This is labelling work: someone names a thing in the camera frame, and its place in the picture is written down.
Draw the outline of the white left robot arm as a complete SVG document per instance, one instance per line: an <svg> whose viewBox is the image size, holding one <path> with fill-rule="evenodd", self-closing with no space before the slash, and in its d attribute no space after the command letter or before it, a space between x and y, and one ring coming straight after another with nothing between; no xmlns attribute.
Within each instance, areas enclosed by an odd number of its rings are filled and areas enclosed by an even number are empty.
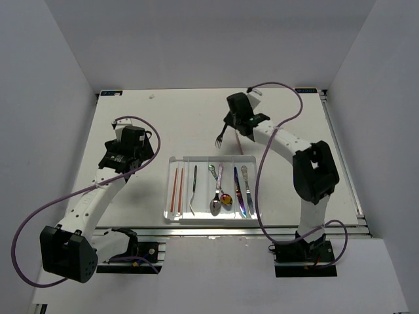
<svg viewBox="0 0 419 314"><path fill-rule="evenodd" d="M87 282L98 264L112 259L131 261L138 256L137 234L129 228L94 231L114 197L143 162L153 157L149 132L131 120L113 122L116 138L105 143L91 191L57 225L40 234L43 268L80 283Z"/></svg>

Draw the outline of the rainbow iridescent knife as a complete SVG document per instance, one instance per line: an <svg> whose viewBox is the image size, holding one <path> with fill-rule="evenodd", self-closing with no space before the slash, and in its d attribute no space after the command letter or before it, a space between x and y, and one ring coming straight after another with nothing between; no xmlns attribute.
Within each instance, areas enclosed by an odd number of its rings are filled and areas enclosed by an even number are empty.
<svg viewBox="0 0 419 314"><path fill-rule="evenodd" d="M242 192L241 192L241 189L240 189L240 183L239 183L239 178L238 178L238 170L237 170L236 166L234 166L233 172L234 172L234 184L235 184L235 187L236 187L236 197L238 199L240 212L241 212L241 214L244 218L247 218L246 207L244 205L244 199L243 199Z"/></svg>

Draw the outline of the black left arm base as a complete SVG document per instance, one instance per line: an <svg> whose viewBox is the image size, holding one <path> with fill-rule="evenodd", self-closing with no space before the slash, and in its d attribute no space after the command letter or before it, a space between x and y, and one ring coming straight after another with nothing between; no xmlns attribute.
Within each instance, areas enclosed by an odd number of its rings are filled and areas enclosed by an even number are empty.
<svg viewBox="0 0 419 314"><path fill-rule="evenodd" d="M166 242L138 235L129 228L95 231L92 244L99 254L97 273L158 274L166 254Z"/></svg>

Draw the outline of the orange chopstick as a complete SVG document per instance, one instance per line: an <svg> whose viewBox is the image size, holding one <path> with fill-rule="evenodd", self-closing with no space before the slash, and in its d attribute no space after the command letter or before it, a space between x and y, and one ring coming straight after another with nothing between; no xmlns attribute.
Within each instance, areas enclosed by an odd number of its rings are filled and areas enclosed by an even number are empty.
<svg viewBox="0 0 419 314"><path fill-rule="evenodd" d="M172 198L170 204L170 213L174 213L174 206L175 206L175 199L176 199L176 190L177 190L177 176L178 176L178 168L175 170L175 177L173 180L173 188L172 188Z"/></svg>
<svg viewBox="0 0 419 314"><path fill-rule="evenodd" d="M181 169L181 178L180 178L180 185L179 185L179 197L178 197L178 206L177 206L177 213L179 215L182 213L183 179L184 179L184 168Z"/></svg>

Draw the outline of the green handled fork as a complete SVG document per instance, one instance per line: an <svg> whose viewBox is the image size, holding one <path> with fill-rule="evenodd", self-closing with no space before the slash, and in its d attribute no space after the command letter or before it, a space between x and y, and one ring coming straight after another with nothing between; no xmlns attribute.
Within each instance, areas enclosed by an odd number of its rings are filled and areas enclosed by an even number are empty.
<svg viewBox="0 0 419 314"><path fill-rule="evenodd" d="M222 142L223 142L223 136L227 130L228 125L224 124L223 129L221 131L221 133L216 137L215 140L215 147L216 148L221 148Z"/></svg>

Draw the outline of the pink handled fork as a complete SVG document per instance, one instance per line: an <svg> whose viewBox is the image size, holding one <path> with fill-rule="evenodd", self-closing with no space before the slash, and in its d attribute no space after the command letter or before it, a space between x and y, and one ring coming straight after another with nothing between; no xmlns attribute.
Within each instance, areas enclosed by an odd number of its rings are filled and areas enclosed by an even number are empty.
<svg viewBox="0 0 419 314"><path fill-rule="evenodd" d="M235 134L236 143L238 145L238 150L239 150L241 155L244 155L244 150L243 150L243 147L242 147L242 144L241 144L241 141L240 141L239 134L238 134L237 131L235 131L234 134Z"/></svg>

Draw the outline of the rainbow iridescent spoon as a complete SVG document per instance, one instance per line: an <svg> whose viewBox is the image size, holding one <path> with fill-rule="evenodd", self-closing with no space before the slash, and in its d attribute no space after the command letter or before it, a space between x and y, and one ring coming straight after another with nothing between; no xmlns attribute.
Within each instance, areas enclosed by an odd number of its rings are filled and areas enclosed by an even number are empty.
<svg viewBox="0 0 419 314"><path fill-rule="evenodd" d="M221 203L227 207L230 207L233 204L232 197L227 193L222 193L220 200L221 200Z"/></svg>

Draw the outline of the pink handled spoon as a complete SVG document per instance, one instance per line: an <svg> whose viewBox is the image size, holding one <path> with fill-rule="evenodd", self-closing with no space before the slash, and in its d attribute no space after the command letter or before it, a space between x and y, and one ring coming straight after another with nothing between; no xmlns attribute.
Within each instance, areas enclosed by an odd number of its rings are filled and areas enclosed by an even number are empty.
<svg viewBox="0 0 419 314"><path fill-rule="evenodd" d="M210 205L209 205L210 213L213 216L217 216L220 213L220 210L221 210L221 207L222 207L222 203L221 203L221 199L220 199L222 172L223 172L223 163L220 163L218 174L217 174L217 183L216 183L216 187L215 187L215 195L214 195L213 199L210 201Z"/></svg>

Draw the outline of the black handled spoon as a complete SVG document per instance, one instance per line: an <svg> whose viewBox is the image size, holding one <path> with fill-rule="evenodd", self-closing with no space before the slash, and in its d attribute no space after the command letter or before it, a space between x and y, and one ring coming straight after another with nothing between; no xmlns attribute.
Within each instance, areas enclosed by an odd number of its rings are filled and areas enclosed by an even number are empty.
<svg viewBox="0 0 419 314"><path fill-rule="evenodd" d="M215 195L213 197L213 199L210 201L209 203L209 208L210 211L213 215L217 215L219 210L221 209L222 203L219 197L219 193L220 193L220 184L218 181L218 176L217 173L215 171L215 166L210 164L208 166L209 172L212 174L213 178L215 179L216 183L215 183Z"/></svg>

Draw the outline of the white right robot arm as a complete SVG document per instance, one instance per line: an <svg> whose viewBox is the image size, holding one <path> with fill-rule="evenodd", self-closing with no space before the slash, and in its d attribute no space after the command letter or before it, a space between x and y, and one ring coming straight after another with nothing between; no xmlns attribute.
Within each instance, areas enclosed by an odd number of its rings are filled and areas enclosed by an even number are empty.
<svg viewBox="0 0 419 314"><path fill-rule="evenodd" d="M276 245L296 243L297 256L305 261L312 260L319 253L319 244L324 242L325 209L340 177L330 146L325 141L311 143L286 131L283 126L299 117L303 110L303 101L299 101L299 110L293 116L279 124L272 123L269 116L253 112L252 102L259 104L259 99L243 92L227 97L229 112L224 118L226 126L239 131L251 141L265 146L257 176L255 179L254 207L257 222L267 239ZM293 168L293 187L301 199L300 222L295 239L278 241L271 237L263 225L259 206L259 186L264 162L268 151L272 150L288 161Z"/></svg>

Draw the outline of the ornate silver knife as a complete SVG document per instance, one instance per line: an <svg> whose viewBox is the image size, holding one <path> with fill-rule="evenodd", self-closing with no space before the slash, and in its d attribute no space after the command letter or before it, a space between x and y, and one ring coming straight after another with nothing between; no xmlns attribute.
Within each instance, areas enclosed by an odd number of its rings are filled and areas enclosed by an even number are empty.
<svg viewBox="0 0 419 314"><path fill-rule="evenodd" d="M242 172L242 177L243 177L245 188L246 188L246 198L247 198L247 206L248 206L249 215L250 217L253 217L255 214L255 211L254 211L254 206L253 206L253 199L251 196L251 189L249 186L247 167L242 166L241 172Z"/></svg>

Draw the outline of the black handled fork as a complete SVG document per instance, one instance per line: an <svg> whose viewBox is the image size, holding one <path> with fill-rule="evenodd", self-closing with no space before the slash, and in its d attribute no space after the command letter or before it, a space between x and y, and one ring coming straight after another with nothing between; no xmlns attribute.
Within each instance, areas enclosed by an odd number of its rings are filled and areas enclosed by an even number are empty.
<svg viewBox="0 0 419 314"><path fill-rule="evenodd" d="M193 179L192 179L192 194L191 194L191 198L189 200L189 209L190 209L190 211L191 211L191 213L194 217L195 217L195 212L194 212L192 203L193 203L193 199L194 199L194 196L195 196L195 193L196 193L197 171L198 171L198 166L195 165L194 166L194 172L193 172Z"/></svg>

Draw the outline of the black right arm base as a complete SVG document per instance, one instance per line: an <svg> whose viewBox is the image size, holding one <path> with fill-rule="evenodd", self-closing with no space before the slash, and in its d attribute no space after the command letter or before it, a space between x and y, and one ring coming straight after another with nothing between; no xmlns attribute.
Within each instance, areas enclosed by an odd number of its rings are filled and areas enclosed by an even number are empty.
<svg viewBox="0 0 419 314"><path fill-rule="evenodd" d="M271 244L277 278L336 277L335 254L325 234L310 246L305 240L288 245Z"/></svg>

